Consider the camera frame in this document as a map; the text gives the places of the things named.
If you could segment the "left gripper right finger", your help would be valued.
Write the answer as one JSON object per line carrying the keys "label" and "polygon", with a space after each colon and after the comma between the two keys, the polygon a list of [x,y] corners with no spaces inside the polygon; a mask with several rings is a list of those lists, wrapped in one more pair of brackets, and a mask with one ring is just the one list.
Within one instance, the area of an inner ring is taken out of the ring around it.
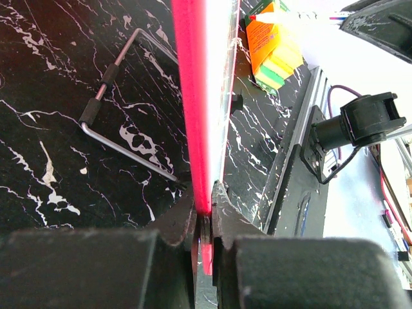
{"label": "left gripper right finger", "polygon": [[410,308],[391,258],[363,239],[274,238],[212,189],[219,308]]}

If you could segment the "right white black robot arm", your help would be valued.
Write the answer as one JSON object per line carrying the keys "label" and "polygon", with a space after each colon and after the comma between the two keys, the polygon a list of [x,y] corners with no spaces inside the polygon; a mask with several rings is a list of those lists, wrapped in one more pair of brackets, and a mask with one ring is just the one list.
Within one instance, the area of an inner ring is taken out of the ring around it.
{"label": "right white black robot arm", "polygon": [[[311,28],[335,29],[350,34],[394,57],[411,63],[411,1],[357,1],[352,11],[337,15],[316,12],[293,14],[296,32],[303,35]],[[322,115],[313,108],[305,127],[300,157],[302,163],[325,185],[345,168],[363,147],[378,144],[406,123],[395,106],[396,94],[357,95],[340,108],[339,115],[318,121]],[[321,164],[326,152],[351,144],[353,151],[328,177]]]}

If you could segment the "pink framed whiteboard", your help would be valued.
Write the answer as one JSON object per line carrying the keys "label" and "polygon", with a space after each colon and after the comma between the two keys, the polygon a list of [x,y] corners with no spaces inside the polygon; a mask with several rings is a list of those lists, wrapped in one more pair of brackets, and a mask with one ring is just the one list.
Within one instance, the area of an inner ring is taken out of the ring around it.
{"label": "pink framed whiteboard", "polygon": [[213,271],[212,188],[222,182],[240,1],[172,1],[203,271]]}

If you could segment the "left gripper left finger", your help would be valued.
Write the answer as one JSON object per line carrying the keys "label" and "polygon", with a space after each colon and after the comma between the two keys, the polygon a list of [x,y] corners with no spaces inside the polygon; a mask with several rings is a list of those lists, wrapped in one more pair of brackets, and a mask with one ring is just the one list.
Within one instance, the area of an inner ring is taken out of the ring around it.
{"label": "left gripper left finger", "polygon": [[2,308],[194,308],[196,211],[186,192],[141,230],[21,230],[1,240]]}

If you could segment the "red whiteboard marker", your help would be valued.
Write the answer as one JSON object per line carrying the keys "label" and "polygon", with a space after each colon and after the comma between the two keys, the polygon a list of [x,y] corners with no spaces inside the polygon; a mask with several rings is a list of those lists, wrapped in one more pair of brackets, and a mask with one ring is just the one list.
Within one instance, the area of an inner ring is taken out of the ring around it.
{"label": "red whiteboard marker", "polygon": [[298,12],[298,11],[276,11],[250,15],[249,19],[266,24],[286,23],[323,23],[338,25],[342,24],[353,12]]}

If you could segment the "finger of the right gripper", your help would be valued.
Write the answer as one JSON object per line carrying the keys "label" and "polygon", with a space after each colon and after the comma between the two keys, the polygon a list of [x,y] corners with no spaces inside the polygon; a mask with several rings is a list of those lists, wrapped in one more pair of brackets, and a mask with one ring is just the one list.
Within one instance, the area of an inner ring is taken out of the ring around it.
{"label": "finger of the right gripper", "polygon": [[357,1],[340,29],[411,63],[411,0]]}

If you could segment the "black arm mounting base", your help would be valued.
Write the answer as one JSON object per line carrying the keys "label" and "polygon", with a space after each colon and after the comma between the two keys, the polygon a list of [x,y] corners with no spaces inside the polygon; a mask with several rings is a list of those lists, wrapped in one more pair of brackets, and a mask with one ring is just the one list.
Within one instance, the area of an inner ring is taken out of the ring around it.
{"label": "black arm mounting base", "polygon": [[252,223],[277,238],[321,238],[324,231],[328,186],[321,185],[300,157],[304,135],[322,114],[329,85],[320,67],[309,71],[310,79],[299,91],[278,154],[274,159],[261,201]]}

